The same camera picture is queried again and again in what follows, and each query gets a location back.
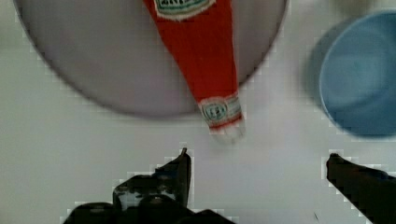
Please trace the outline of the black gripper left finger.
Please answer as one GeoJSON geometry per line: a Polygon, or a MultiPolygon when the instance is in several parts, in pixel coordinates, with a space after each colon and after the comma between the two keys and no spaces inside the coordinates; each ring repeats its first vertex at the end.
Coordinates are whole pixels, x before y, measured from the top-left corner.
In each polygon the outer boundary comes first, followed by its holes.
{"type": "Polygon", "coordinates": [[[125,211],[148,196],[165,196],[186,206],[191,186],[191,157],[187,151],[183,147],[175,159],[151,175],[134,175],[117,185],[112,193],[115,207],[125,211]]]}

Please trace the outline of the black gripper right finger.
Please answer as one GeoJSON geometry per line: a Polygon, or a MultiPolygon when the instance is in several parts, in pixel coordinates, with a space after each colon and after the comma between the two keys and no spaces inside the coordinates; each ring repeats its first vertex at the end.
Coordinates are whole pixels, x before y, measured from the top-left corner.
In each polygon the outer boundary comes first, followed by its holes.
{"type": "Polygon", "coordinates": [[[396,182],[386,172],[332,153],[326,178],[373,224],[395,224],[396,182]]]}

